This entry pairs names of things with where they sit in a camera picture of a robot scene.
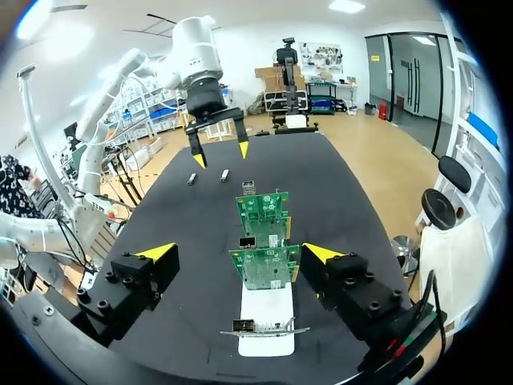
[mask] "black mat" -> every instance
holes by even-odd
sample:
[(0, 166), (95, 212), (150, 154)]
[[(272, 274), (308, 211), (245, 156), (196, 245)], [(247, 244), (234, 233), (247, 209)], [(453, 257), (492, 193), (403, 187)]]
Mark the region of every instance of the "black mat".
[[(246, 160), (234, 140), (206, 144), (204, 150), (206, 170), (188, 148), (173, 159), (115, 243), (111, 255), (176, 242), (181, 271), (156, 310), (144, 312), (111, 349), (196, 379), (331, 385), (356, 374), (366, 345), (322, 309), (301, 274), (293, 285), (296, 327), (311, 331), (296, 337), (293, 355), (241, 357), (237, 338), (219, 333), (231, 330), (240, 316), (241, 281), (228, 250), (236, 249), (243, 235), (235, 197), (242, 195), (244, 180), (255, 181), (256, 193), (289, 192), (291, 244), (307, 241), (360, 253), (378, 279), (406, 290), (382, 223), (347, 164), (319, 134), (252, 138)], [(226, 168), (228, 181), (220, 183)], [(193, 172), (198, 178), (188, 186)]]

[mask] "green circuit board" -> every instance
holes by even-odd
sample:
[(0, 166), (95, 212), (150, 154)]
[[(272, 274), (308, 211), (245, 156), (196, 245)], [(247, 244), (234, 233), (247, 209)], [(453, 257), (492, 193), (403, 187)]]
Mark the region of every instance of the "green circuit board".
[(248, 290), (282, 289), (287, 282), (296, 281), (299, 245), (232, 250), (229, 253)]
[(288, 199), (288, 192), (237, 197), (245, 236), (255, 237), (257, 248), (285, 246), (290, 238), (290, 217), (282, 206)]

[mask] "floral shirt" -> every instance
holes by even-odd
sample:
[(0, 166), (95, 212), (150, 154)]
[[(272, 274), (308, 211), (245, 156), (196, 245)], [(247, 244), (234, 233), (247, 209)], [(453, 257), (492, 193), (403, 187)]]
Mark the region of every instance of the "floral shirt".
[(0, 156), (0, 212), (19, 218), (42, 218), (18, 179), (28, 180), (30, 168), (11, 155)]

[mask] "floor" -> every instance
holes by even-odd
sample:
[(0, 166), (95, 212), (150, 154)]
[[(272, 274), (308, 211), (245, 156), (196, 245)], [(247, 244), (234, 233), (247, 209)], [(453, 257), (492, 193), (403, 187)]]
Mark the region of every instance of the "floor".
[[(390, 102), (378, 98), (377, 96), (371, 95), (370, 102), (378, 106), (380, 103), (386, 103), (390, 110)], [(426, 118), (424, 116), (412, 115), (409, 112), (395, 106), (394, 108), (394, 124), (397, 124), (404, 132), (412, 136), (417, 140), (423, 147), (431, 151), (434, 143), (434, 136), (436, 134), (437, 121)], [(438, 143), (435, 149), (435, 153), (438, 156), (444, 155), (449, 144), (450, 131), (452, 125), (446, 122), (441, 122), (440, 133), (438, 134)]]
[[(260, 130), (269, 131), (271, 118), (266, 115), (250, 116), (244, 120), (250, 136)], [(310, 124), (319, 123), (319, 129), (352, 169), (366, 191), (389, 238), (399, 234), (417, 237), (414, 222), (421, 211), (422, 192), (434, 185), (438, 176), (438, 160), (423, 146), (393, 124), (358, 112), (356, 116), (337, 113), (335, 116), (312, 115)], [(146, 192), (159, 174), (169, 164), (177, 152), (188, 146), (182, 130), (165, 132), (160, 135), (164, 148), (147, 163), (140, 173), (132, 172), (137, 188)], [(223, 138), (234, 140), (235, 136)], [(205, 135), (202, 143), (209, 140)], [(106, 180), (101, 186), (102, 193), (125, 201), (127, 195), (115, 179)], [(73, 282), (77, 277), (67, 272)], [(414, 284), (410, 296), (419, 299), (418, 284)], [(430, 367), (438, 357), (440, 338), (435, 337), (422, 352), (426, 365), (417, 378)]]

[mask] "bulletin board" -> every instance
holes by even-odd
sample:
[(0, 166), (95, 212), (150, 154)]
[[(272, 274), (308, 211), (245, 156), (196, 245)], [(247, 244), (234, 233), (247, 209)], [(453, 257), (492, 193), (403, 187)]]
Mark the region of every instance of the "bulletin board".
[(344, 73), (342, 53), (338, 44), (299, 43), (301, 69), (304, 75), (329, 73), (339, 79)]

